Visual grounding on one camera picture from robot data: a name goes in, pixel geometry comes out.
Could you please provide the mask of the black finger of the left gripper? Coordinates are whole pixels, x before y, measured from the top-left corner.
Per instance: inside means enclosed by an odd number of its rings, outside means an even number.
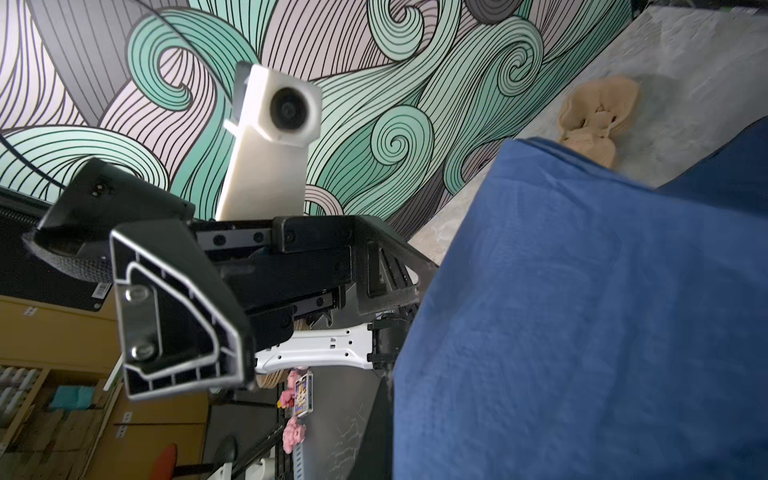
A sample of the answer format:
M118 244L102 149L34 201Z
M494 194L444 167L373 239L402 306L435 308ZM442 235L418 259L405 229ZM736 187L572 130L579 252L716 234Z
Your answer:
M358 313L378 314L421 302L438 265L383 220L372 216L353 220Z

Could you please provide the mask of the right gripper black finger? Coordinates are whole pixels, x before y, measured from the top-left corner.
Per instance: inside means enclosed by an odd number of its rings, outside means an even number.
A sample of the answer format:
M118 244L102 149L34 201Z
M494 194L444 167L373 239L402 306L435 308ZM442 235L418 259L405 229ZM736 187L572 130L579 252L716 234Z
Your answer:
M348 480L393 479L393 417L394 385L387 372L381 377Z

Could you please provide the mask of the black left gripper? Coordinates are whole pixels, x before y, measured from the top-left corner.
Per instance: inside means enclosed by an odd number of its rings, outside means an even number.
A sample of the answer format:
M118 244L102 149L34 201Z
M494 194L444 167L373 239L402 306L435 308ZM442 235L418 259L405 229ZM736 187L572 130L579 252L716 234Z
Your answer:
M354 220L198 221L185 201L87 161L23 240L39 259L110 284L127 395L243 387L288 369L360 363L360 331L299 331L341 309Z

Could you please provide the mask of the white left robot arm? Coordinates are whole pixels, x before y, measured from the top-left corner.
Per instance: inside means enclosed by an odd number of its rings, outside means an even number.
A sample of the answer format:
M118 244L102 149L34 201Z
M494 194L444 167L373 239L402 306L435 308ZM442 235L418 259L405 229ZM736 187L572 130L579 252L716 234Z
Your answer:
M244 387L301 367L391 367L437 267L370 216L203 221L87 161L23 240L116 290L128 397Z

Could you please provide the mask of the pink plush toy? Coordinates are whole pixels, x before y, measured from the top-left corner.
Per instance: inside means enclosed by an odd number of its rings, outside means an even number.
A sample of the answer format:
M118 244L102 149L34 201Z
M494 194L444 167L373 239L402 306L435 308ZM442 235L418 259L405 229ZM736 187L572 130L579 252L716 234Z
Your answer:
M294 414L294 384L298 377L305 372L307 371L291 370L286 381L286 387L278 398L277 406L290 414L282 434L282 448L286 454L291 454L306 436L306 427L300 422L300 418Z

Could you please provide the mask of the small printed card box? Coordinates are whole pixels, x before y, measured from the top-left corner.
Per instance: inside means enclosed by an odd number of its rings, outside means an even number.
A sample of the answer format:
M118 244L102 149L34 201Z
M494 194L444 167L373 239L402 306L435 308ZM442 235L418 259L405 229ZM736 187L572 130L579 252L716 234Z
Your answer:
M301 374L294 384L294 414L305 417L314 409L314 376L311 371Z

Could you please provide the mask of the brown pulp cup carrier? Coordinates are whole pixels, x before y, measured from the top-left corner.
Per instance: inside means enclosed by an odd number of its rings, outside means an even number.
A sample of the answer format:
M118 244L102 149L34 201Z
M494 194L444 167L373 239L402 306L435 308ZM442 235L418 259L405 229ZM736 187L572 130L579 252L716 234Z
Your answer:
M613 169L617 158L614 138L628 128L639 95L639 84L621 75L577 86L559 112L558 143Z

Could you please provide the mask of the navy blue napkin stack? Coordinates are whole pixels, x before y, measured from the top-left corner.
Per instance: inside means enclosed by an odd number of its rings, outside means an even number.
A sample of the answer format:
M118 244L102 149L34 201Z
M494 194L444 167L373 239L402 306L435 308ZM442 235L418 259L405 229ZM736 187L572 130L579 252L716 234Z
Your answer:
M753 122L657 191L765 217L767 119Z

